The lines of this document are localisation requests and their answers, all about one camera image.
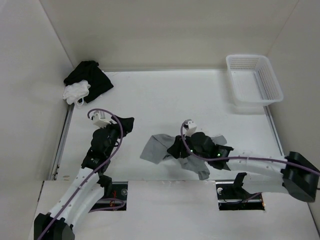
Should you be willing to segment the grey tank top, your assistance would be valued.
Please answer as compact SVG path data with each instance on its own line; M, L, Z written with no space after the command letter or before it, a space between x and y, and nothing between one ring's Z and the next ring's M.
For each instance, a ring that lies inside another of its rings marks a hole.
M144 146L140 158L154 164L159 164L165 160L173 160L174 157L167 152L174 144L175 138L167 134L152 135ZM210 170L203 160L192 155L187 158L177 159L181 168L194 172L200 180L207 180Z

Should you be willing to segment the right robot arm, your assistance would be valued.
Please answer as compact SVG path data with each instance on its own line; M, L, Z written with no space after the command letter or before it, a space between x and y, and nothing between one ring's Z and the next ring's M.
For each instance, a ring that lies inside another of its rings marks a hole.
M247 194L284 193L306 203L316 200L320 171L298 152L279 158L240 154L230 156L234 148L216 144L203 132L175 137L167 153L175 159L195 157L217 170L237 173L228 193L243 199Z

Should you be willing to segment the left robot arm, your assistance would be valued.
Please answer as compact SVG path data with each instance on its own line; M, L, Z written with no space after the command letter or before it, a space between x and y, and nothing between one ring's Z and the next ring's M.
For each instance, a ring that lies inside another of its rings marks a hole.
M61 199L48 213L39 213L33 223L35 240L73 240L75 229L97 201L112 195L113 180L105 175L111 158L123 138L132 132L134 118L111 116L107 121L99 112L91 117L98 127L92 134L90 148L81 167Z

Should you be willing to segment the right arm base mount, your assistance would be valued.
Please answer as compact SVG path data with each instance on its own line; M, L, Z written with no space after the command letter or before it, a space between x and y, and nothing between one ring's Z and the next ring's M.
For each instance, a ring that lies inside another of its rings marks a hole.
M245 172L238 173L235 180L216 181L218 209L220 211L264 211L262 193L248 193L243 189Z

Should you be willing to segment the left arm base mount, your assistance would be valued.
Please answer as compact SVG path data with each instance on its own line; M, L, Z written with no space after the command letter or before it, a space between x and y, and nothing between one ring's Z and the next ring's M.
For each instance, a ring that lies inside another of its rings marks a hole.
M128 198L128 182L118 181L112 183L111 190L104 192L104 195L91 207L89 212L94 211L126 211Z

